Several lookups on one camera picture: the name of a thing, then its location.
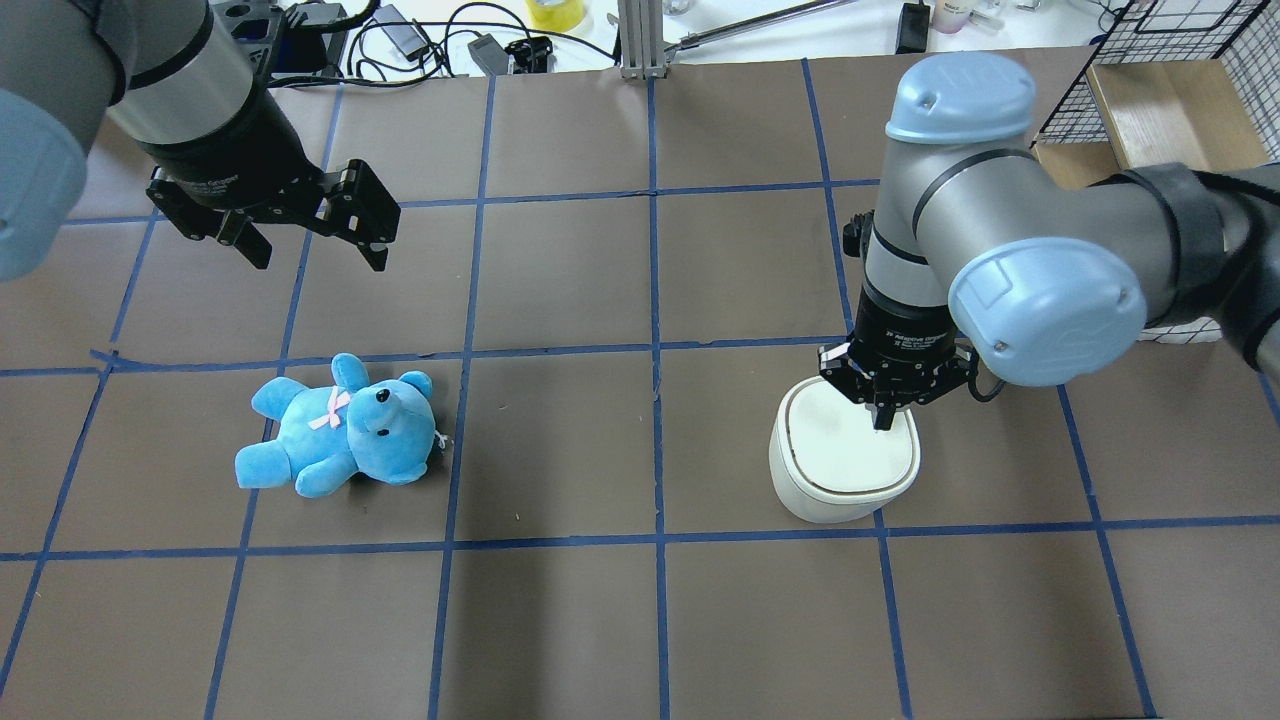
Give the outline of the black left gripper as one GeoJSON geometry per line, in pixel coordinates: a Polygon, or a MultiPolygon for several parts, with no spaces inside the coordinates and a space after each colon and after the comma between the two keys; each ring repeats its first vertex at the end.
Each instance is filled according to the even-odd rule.
{"type": "Polygon", "coordinates": [[[271,95],[251,95],[211,135],[145,151],[157,163],[146,195],[187,240],[212,238],[265,270],[273,246],[247,215],[270,217],[275,206],[314,214],[323,199],[319,234],[355,247],[374,272],[387,269],[399,204],[362,159],[323,177],[271,95]]]}

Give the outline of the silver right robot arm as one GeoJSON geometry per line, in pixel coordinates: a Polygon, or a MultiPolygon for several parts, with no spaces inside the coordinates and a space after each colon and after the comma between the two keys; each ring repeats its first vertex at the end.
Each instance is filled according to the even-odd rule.
{"type": "Polygon", "coordinates": [[[1276,164],[1181,163],[1060,187],[1027,146],[1036,82],[991,53],[924,55],[899,81],[872,211],[845,250],[864,281],[818,375],[887,430],[913,404],[998,382],[1060,386],[1151,327],[1197,318],[1277,378],[1276,164]]]}

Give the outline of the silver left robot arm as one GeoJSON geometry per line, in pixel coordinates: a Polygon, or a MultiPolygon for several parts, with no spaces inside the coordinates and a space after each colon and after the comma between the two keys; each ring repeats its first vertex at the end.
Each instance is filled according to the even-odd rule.
{"type": "Polygon", "coordinates": [[[378,9],[308,20],[274,1],[5,1],[1,274],[29,274],[81,200],[104,119],[155,163],[147,196],[187,238],[269,265],[262,224],[298,225],[387,266],[401,218],[364,160],[311,163],[273,88],[282,49],[356,28],[378,9]]]}

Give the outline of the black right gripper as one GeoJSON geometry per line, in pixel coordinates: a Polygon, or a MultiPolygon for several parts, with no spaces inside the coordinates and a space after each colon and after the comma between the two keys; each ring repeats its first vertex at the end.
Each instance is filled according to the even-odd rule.
{"type": "Polygon", "coordinates": [[[945,307],[902,304],[864,284],[850,334],[819,347],[818,377],[874,413],[876,430],[888,432],[910,405],[963,386],[977,391],[977,351],[957,345],[956,336],[945,307]]]}

